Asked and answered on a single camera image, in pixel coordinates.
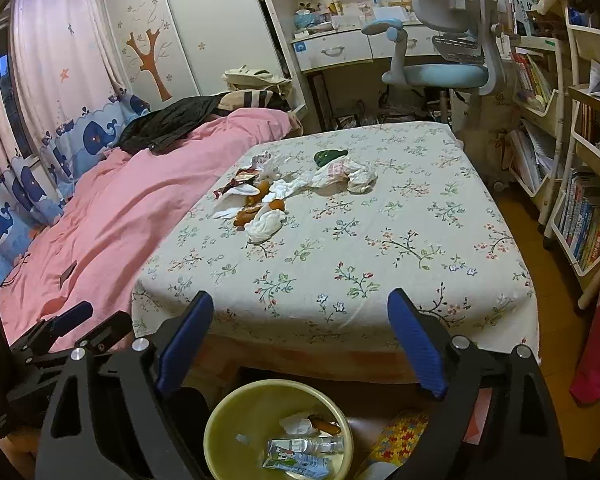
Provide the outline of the green knitted toy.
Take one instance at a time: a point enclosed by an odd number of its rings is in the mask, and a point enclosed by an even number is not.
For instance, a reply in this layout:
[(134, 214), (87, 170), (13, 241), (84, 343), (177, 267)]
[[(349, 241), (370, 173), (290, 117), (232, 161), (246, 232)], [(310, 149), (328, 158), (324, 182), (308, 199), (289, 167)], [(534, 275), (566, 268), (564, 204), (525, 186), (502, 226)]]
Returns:
[(322, 168), (339, 157), (347, 156), (347, 154), (349, 154), (347, 150), (323, 150), (316, 152), (313, 159), (316, 166)]

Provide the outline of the pink duvet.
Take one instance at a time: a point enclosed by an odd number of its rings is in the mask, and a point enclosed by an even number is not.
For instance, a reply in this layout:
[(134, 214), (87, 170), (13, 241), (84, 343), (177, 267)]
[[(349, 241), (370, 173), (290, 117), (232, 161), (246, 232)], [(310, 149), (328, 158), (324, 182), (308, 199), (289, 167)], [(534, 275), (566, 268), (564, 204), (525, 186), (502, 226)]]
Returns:
[(8, 342), (87, 301), (92, 316), (54, 345), (70, 348), (109, 315), (130, 310), (137, 273), (194, 203), (250, 148), (299, 128), (281, 110), (240, 108), (160, 155), (110, 150), (80, 177), (64, 215), (35, 237), (0, 287)]

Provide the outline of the cream canvas bag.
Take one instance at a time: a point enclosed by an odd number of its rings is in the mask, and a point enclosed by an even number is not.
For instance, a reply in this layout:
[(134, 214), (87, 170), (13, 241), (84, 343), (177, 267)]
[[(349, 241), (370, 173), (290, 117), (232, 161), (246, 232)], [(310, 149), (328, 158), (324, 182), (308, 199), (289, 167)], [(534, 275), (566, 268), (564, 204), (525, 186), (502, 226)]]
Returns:
[(273, 90), (284, 94), (291, 80), (277, 76), (264, 68), (249, 68), (247, 65), (230, 68), (222, 73), (222, 79), (233, 90)]

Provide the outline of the orange snack wrapper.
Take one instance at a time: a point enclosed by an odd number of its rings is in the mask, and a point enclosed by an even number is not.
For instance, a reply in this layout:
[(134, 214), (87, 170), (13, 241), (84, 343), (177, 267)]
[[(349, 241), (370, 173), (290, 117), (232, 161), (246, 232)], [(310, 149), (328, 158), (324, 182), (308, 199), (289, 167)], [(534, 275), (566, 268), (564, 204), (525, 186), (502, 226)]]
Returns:
[(241, 196), (255, 196), (259, 193), (258, 184), (271, 179), (273, 160), (274, 156), (269, 151), (253, 156), (249, 166), (239, 167), (227, 184), (213, 191), (214, 198), (219, 200), (234, 190)]

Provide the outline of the white desk with drawers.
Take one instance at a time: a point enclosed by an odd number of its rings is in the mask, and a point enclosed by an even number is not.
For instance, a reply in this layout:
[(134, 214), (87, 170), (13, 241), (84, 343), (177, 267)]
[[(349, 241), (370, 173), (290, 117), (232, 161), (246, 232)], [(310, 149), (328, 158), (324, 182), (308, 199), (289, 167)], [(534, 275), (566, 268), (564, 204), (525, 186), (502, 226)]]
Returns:
[(366, 36), (376, 18), (400, 18), (408, 33), (407, 63), (437, 62), (434, 31), (419, 21), (411, 0), (262, 0), (308, 116), (321, 129), (360, 122), (381, 112), (380, 74), (393, 46)]

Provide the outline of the yellow trash bin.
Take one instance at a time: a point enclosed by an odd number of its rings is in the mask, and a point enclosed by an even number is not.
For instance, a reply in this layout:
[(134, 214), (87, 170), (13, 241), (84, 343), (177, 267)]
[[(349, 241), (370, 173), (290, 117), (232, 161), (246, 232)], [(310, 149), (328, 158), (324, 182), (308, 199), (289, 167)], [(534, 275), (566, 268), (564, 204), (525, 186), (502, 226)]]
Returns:
[[(268, 440), (339, 436), (341, 454), (268, 449)], [(213, 409), (204, 430), (204, 459), (215, 479), (344, 479), (353, 437), (343, 411), (301, 382), (265, 379), (242, 386)]]

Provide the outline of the white bookshelf rack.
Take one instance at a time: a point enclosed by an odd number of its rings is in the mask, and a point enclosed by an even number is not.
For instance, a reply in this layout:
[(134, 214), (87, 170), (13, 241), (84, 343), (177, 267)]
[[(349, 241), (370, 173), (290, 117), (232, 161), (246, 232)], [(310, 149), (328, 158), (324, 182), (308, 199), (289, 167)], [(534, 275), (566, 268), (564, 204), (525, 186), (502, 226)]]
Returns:
[(505, 0), (518, 125), (510, 174), (584, 310), (600, 290), (600, 16), (588, 0)]

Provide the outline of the floral white tablecloth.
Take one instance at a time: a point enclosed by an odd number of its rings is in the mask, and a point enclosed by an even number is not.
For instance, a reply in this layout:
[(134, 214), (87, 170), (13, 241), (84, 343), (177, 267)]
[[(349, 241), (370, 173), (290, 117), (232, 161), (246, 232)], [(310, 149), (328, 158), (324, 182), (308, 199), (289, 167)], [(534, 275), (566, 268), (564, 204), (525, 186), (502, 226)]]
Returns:
[(286, 199), (268, 240), (222, 217), (204, 194), (138, 274), (137, 335), (178, 316), (196, 292), (214, 303), (212, 333), (255, 344), (337, 351), (396, 346), (387, 299), (402, 289), (450, 333), (509, 351), (540, 343), (531, 275), (491, 194), (451, 130), (435, 122), (312, 134), (257, 147), (284, 179), (312, 174), (315, 154), (345, 150), (375, 179)]

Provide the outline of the whale print curtain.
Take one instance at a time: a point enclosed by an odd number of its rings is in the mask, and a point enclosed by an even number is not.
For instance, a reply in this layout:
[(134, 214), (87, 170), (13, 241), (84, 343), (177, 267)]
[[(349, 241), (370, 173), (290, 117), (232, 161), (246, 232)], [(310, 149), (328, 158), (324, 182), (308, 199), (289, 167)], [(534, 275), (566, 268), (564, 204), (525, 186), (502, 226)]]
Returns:
[(18, 146), (0, 88), (0, 282), (38, 230), (59, 221), (79, 178), (148, 112), (123, 84), (96, 0), (12, 0), (7, 68), (41, 166)]

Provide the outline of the striped beige cloth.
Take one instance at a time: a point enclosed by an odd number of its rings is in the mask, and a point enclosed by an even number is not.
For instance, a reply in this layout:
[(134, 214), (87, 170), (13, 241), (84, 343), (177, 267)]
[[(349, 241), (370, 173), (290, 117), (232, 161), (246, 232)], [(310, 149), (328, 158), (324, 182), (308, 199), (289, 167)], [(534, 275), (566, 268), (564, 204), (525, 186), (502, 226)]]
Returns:
[(238, 108), (257, 107), (270, 110), (289, 112), (288, 102), (272, 90), (234, 90), (222, 95), (216, 110), (221, 113), (231, 113)]

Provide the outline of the white tissue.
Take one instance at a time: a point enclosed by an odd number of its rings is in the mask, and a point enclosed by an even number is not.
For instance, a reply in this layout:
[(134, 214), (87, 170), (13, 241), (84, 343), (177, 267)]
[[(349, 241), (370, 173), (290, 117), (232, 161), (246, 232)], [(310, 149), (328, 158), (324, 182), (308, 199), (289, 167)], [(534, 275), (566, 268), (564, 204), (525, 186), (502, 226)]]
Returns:
[(268, 194), (264, 196), (265, 203), (271, 203), (273, 200), (286, 200), (301, 190), (307, 188), (312, 181), (310, 174), (302, 174), (290, 181), (278, 179), (268, 188)]
[(245, 225), (248, 242), (261, 244), (277, 233), (286, 221), (286, 212), (279, 209), (268, 209), (263, 214)]

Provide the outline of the clear plastic bottle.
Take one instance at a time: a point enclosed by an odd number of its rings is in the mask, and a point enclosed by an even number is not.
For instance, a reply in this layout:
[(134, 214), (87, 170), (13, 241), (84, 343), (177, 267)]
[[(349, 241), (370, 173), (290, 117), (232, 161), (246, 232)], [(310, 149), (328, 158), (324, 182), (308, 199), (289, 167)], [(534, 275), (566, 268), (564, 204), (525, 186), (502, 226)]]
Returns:
[(268, 449), (273, 451), (274, 448), (293, 453), (332, 455), (341, 454), (344, 451), (344, 443), (342, 437), (339, 436), (295, 437), (268, 440)]

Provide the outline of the blue grey desk chair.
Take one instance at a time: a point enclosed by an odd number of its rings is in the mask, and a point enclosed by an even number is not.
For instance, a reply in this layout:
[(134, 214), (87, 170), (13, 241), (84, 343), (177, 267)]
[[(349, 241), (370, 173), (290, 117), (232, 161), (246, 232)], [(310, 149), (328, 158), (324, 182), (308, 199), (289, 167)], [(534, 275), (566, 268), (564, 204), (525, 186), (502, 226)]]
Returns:
[(412, 0), (416, 18), (437, 32), (432, 44), (438, 64), (406, 65), (407, 31), (396, 18), (366, 24), (366, 36), (393, 43), (390, 70), (381, 80), (400, 88), (441, 88), (492, 96), (506, 87), (506, 70), (496, 40), (502, 30), (498, 0)]

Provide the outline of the black jacket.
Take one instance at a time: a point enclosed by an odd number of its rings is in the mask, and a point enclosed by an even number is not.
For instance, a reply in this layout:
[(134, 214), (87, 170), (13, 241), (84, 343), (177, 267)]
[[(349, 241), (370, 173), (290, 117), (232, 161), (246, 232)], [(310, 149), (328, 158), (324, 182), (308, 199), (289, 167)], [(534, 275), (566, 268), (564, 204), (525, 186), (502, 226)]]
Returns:
[(190, 96), (132, 120), (121, 133), (118, 147), (136, 155), (143, 150), (161, 155), (179, 140), (186, 138), (216, 113), (223, 93), (214, 96)]

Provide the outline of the white paper bag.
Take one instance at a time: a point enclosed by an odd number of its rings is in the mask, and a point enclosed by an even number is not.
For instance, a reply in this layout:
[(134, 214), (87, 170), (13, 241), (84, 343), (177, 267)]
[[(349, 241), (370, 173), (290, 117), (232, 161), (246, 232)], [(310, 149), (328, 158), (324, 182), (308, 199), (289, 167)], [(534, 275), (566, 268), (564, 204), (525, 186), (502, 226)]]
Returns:
[(375, 183), (377, 176), (372, 167), (361, 164), (349, 156), (338, 157), (309, 178), (309, 188), (328, 188), (344, 183), (352, 194), (367, 193)]

